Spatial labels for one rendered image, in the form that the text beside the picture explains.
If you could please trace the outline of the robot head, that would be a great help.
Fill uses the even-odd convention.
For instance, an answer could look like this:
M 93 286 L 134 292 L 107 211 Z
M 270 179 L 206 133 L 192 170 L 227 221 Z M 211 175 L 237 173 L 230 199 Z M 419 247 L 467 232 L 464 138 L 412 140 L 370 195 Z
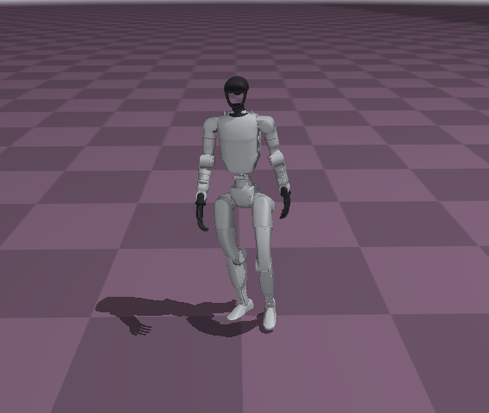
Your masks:
M 248 89 L 249 89 L 249 84 L 243 77 L 231 77 L 230 79 L 227 80 L 224 87 L 224 91 L 225 91 L 227 103 L 232 108 L 232 111 L 234 112 L 233 114 L 229 113 L 230 116 L 241 117 L 247 115 L 247 113 L 242 114 L 240 112 L 245 110 L 244 103 L 245 103 L 245 98 Z M 243 101 L 241 103 L 231 103 L 228 96 L 229 93 L 234 93 L 237 96 L 243 93 L 244 94 Z

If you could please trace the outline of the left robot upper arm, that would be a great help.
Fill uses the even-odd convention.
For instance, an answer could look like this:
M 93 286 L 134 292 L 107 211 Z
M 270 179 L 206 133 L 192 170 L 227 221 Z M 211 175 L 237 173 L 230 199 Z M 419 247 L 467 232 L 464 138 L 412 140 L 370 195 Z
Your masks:
M 268 156 L 269 163 L 271 163 L 271 166 L 283 164 L 282 154 L 279 150 L 280 144 L 274 119 L 270 116 L 258 115 L 257 124 L 259 130 L 262 133 L 265 133 L 264 138 L 270 152 L 270 155 Z

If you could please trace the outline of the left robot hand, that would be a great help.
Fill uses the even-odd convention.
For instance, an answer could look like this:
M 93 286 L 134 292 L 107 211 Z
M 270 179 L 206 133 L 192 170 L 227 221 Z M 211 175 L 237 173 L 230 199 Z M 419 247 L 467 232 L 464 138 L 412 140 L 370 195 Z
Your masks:
M 282 187 L 281 188 L 281 196 L 283 197 L 284 209 L 282 210 L 282 213 L 281 213 L 282 216 L 280 217 L 280 219 L 284 219 L 288 215 L 288 211 L 289 211 L 289 207 L 290 207 L 290 196 L 289 195 L 291 195 L 291 191 L 289 190 L 289 192 L 288 192 L 288 189 L 286 187 Z

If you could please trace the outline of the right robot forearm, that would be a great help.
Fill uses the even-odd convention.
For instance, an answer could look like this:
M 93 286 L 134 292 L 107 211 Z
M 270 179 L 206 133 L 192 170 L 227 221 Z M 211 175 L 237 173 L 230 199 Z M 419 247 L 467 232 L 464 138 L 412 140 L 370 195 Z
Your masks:
M 199 193 L 203 193 L 204 194 L 204 202 L 206 202 L 207 201 L 207 191 L 209 190 L 210 176 L 212 175 L 212 171 L 208 170 L 208 169 L 204 169 L 203 167 L 201 167 L 200 166 L 200 160 L 199 160 L 198 174 L 199 174 L 199 178 L 198 178 L 197 193 L 195 195 L 195 198 L 197 200 L 197 195 Z

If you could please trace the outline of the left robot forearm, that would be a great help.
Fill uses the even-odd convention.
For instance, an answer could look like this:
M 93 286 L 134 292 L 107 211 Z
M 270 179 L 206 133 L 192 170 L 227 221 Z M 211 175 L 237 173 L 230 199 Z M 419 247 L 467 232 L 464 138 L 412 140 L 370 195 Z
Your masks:
M 288 183 L 288 174 L 286 171 L 286 164 L 285 164 L 283 154 L 282 154 L 282 160 L 283 160 L 283 164 L 273 166 L 273 169 L 275 172 L 277 183 L 279 184 L 279 191 L 281 192 L 282 187 L 286 187 L 289 192 L 290 184 Z

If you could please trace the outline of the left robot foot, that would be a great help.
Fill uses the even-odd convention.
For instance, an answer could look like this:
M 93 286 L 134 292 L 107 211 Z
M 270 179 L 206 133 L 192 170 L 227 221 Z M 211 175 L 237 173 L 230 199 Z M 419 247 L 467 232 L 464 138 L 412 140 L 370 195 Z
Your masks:
M 276 312 L 275 312 L 276 302 L 274 298 L 273 298 L 273 304 L 274 304 L 273 308 L 271 303 L 269 303 L 268 308 L 266 308 L 266 302 L 265 302 L 265 308 L 263 313 L 263 327 L 266 330 L 272 330 L 276 326 Z

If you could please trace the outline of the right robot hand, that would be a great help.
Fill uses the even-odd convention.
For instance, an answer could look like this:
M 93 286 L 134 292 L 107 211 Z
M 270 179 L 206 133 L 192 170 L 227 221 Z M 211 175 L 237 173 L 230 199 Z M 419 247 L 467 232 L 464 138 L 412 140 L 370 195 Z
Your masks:
M 206 228 L 204 226 L 203 221 L 202 221 L 203 206 L 206 205 L 206 202 L 204 202 L 204 194 L 203 193 L 199 193 L 197 195 L 197 201 L 195 202 L 195 204 L 197 205 L 197 207 L 196 207 L 196 218 L 197 218 L 198 225 L 203 231 L 208 231 L 208 228 Z

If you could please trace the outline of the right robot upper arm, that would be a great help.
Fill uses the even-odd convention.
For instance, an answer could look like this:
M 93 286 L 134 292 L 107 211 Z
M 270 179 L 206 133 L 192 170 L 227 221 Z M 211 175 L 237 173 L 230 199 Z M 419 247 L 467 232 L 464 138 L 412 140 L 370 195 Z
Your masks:
M 217 123 L 219 117 L 212 117 L 205 120 L 203 125 L 203 154 L 200 158 L 200 166 L 203 168 L 212 168 L 215 165 L 216 159 L 214 149 L 216 144 L 215 133 L 218 132 Z

